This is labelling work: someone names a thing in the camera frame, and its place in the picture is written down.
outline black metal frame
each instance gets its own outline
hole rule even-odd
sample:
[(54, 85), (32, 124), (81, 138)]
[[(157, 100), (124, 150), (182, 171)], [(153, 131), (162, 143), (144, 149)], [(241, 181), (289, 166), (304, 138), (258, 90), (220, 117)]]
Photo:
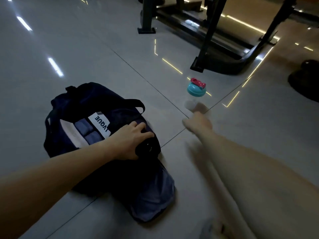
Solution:
[[(154, 0), (143, 0), (143, 10), (141, 12), (142, 28), (138, 29), (138, 31), (139, 33), (155, 33), (154, 28), (151, 27), (152, 18), (158, 16), (160, 21), (163, 19), (165, 22), (178, 27), (184, 32), (203, 41), (199, 55), (195, 58), (190, 67), (192, 70), (203, 72), (204, 69), (209, 69), (223, 74), (238, 74), (246, 65), (256, 58), (266, 44), (274, 45), (271, 43), (271, 40), (275, 35), (275, 29), (293, 12), (296, 0), (284, 1), (267, 32), (260, 38), (260, 41), (255, 46), (217, 28), (226, 1), (227, 0), (205, 0), (205, 5), (208, 6), (206, 12), (207, 19), (201, 20), (188, 12), (190, 10), (199, 12), (202, 4), (201, 1), (185, 3), (184, 0), (176, 0), (176, 5), (157, 8), (154, 6)], [(174, 15), (198, 23), (200, 26), (207, 28), (207, 32), (194, 26), (190, 26), (185, 21), (176, 18)], [(213, 36), (214, 33), (219, 37), (222, 37), (222, 39)], [(248, 49), (249, 52), (244, 55), (239, 54), (238, 51), (232, 49), (230, 45), (228, 45), (229, 42), (238, 44), (242, 48)], [(210, 53), (209, 47), (214, 48), (225, 57)]]

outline bottle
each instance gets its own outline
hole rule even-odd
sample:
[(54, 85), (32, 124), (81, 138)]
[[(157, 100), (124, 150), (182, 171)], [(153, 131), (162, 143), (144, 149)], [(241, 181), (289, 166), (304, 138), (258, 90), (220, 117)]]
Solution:
[(190, 96), (185, 102), (185, 108), (191, 112), (194, 112), (199, 102), (199, 97), (202, 97), (206, 93), (206, 84), (202, 83), (198, 79), (191, 78), (187, 87), (187, 92), (190, 94)]

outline hand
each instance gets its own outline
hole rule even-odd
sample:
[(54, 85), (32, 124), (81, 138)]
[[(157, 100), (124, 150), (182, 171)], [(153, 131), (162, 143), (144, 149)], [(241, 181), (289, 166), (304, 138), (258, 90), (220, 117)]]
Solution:
[(200, 135), (200, 133), (205, 131), (212, 131), (213, 125), (202, 113), (194, 112), (192, 118), (183, 119), (183, 125), (187, 130), (194, 133), (195, 135)]
[(106, 139), (112, 144), (112, 149), (116, 152), (115, 159), (138, 159), (135, 148), (144, 140), (154, 137), (152, 132), (141, 133), (144, 128), (146, 128), (144, 122), (137, 124), (136, 121), (133, 121), (129, 125), (121, 127)]

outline bottle lid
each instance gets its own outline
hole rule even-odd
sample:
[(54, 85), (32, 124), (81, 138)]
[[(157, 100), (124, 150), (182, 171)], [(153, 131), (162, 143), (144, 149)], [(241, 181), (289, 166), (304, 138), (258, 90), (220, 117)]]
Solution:
[(206, 84), (195, 78), (191, 78), (187, 92), (192, 96), (201, 97), (206, 93)]

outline bag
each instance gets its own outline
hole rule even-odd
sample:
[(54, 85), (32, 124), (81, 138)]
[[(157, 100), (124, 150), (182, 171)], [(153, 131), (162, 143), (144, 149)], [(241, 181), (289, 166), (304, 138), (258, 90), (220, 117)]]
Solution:
[[(142, 132), (152, 132), (136, 109), (145, 111), (140, 100), (123, 99), (93, 82), (78, 88), (70, 86), (66, 91), (51, 101), (53, 110), (45, 120), (44, 148), (50, 157), (107, 139), (132, 121), (144, 122), (146, 129)], [(137, 146), (138, 160), (113, 160), (73, 190), (90, 196), (111, 192), (136, 221), (151, 221), (174, 201), (175, 194), (173, 178), (157, 159), (160, 151), (155, 135)]]

